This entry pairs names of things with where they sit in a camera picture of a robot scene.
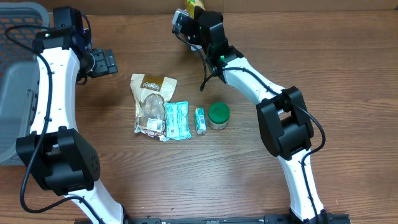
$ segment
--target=yellow object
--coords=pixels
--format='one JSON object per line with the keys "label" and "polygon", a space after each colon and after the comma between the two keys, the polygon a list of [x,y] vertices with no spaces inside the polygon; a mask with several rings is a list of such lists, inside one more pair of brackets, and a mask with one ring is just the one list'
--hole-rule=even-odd
{"label": "yellow object", "polygon": [[205,10],[205,5],[203,4],[202,0],[185,0],[185,5],[187,6],[187,11],[193,18],[193,13],[195,12],[195,6],[201,7]]}

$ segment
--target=light blue pouch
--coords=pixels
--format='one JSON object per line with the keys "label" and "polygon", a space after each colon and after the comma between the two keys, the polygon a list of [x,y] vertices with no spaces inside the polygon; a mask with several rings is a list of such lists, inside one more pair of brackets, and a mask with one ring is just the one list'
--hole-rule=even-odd
{"label": "light blue pouch", "polygon": [[174,140],[191,138],[187,101],[166,103],[166,137]]}

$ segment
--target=jar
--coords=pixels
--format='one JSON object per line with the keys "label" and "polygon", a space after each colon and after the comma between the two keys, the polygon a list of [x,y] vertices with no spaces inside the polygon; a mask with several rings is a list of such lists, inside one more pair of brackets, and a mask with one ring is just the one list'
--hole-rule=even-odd
{"label": "jar", "polygon": [[229,120],[229,108],[225,103],[214,103],[209,109],[209,124],[215,130],[226,127]]}

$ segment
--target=wooden tabletop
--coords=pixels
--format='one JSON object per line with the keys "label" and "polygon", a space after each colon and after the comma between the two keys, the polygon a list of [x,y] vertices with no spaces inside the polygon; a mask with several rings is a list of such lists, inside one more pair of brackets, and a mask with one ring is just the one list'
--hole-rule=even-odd
{"label": "wooden tabletop", "polygon": [[[89,16],[95,46],[113,49],[119,73],[76,88],[79,132],[97,150],[101,180],[133,217],[250,217],[287,213],[279,161],[265,149],[256,110],[219,79],[203,92],[203,67],[171,33],[172,15]],[[395,11],[225,14],[225,34],[268,79],[298,87],[326,131],[312,156],[318,194],[353,223],[398,220],[398,14]],[[191,140],[134,134],[133,73],[178,80],[172,102],[189,101]],[[195,133],[195,108],[222,101],[227,128]],[[315,129],[313,145],[320,142]],[[19,204],[25,167],[0,168],[0,223],[72,223],[86,218],[67,202],[43,214]],[[60,197],[31,178],[27,204]]]}

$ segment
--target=green lid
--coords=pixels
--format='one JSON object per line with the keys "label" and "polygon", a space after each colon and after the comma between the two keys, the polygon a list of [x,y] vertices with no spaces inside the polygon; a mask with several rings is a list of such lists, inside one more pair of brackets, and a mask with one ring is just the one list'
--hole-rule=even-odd
{"label": "green lid", "polygon": [[225,103],[217,102],[209,109],[209,120],[215,124],[223,124],[229,119],[229,108]]}

